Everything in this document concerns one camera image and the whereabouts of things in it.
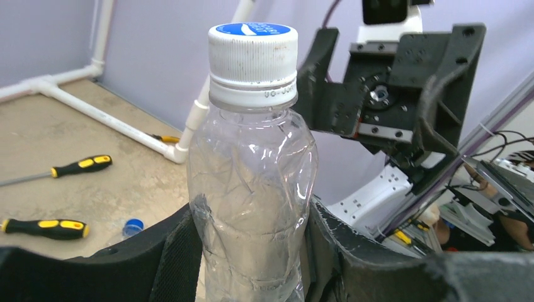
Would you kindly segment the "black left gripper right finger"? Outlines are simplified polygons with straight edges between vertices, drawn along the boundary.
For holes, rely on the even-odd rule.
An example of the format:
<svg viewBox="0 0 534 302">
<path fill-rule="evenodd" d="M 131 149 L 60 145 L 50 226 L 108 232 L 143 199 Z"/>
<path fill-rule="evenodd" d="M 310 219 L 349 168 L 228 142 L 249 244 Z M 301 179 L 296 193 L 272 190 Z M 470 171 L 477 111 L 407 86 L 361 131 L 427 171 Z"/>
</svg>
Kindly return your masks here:
<svg viewBox="0 0 534 302">
<path fill-rule="evenodd" d="M 307 301 L 532 301 L 533 254 L 412 258 L 358 234 L 313 199 L 302 280 Z"/>
</svg>

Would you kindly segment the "clear crushed bottle white cap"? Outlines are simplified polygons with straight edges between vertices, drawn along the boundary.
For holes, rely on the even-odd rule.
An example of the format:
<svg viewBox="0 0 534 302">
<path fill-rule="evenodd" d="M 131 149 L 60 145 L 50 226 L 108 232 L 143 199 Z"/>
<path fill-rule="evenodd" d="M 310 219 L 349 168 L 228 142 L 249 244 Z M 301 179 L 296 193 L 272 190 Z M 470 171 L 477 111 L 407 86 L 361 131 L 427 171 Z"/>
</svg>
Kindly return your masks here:
<svg viewBox="0 0 534 302">
<path fill-rule="evenodd" d="M 210 112 L 191 139 L 189 206 L 207 301 L 303 301 L 300 248 L 318 168 L 297 102 L 298 33 L 273 23 L 208 32 Z"/>
</svg>

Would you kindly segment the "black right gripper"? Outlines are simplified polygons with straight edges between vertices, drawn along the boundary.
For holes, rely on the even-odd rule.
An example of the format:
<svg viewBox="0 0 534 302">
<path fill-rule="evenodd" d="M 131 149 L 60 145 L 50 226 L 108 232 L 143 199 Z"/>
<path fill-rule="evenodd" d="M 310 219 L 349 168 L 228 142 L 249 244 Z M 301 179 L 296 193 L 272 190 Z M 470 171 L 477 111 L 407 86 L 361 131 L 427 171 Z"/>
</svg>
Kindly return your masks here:
<svg viewBox="0 0 534 302">
<path fill-rule="evenodd" d="M 486 26 L 407 33 L 399 43 L 356 43 L 343 81 L 327 83 L 338 35 L 337 28 L 316 31 L 298 68 L 292 109 L 311 130 L 356 140 L 399 167 L 419 165 L 422 151 L 445 154 L 416 174 L 412 192 L 421 194 L 458 154 Z"/>
</svg>

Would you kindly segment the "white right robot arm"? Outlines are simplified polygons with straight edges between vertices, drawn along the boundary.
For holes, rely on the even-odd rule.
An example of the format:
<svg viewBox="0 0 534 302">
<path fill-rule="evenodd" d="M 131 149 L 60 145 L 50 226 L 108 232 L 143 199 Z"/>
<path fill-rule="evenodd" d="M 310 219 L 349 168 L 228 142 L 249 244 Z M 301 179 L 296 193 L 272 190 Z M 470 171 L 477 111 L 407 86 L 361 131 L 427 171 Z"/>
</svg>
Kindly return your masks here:
<svg viewBox="0 0 534 302">
<path fill-rule="evenodd" d="M 409 217 L 409 194 L 431 187 L 458 157 L 485 25 L 354 43 L 342 82 L 326 74 L 338 29 L 317 31 L 298 71 L 295 111 L 309 128 L 383 152 L 383 171 L 329 211 L 384 237 Z"/>
</svg>

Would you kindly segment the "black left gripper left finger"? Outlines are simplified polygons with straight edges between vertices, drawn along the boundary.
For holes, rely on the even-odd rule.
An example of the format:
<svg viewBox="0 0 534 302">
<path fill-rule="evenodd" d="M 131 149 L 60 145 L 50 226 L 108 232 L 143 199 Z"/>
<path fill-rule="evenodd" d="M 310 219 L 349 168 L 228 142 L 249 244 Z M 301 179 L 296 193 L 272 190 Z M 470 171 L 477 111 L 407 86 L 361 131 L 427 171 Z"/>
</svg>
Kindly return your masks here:
<svg viewBox="0 0 534 302">
<path fill-rule="evenodd" d="M 202 243 L 188 205 L 90 257 L 1 248 L 1 301 L 194 301 Z"/>
</svg>

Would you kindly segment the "Pepsi bottle blue cap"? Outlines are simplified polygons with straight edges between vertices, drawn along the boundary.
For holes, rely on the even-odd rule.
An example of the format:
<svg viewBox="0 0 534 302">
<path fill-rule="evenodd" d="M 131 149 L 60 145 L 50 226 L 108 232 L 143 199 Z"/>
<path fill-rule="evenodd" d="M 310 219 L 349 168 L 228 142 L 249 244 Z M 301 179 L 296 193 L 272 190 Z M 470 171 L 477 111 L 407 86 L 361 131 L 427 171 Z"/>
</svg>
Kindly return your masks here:
<svg viewBox="0 0 534 302">
<path fill-rule="evenodd" d="M 122 227 L 121 231 L 112 236 L 106 243 L 107 247 L 120 243 L 136 234 L 140 233 L 144 229 L 144 222 L 138 218 L 131 218 L 127 220 Z"/>
</svg>

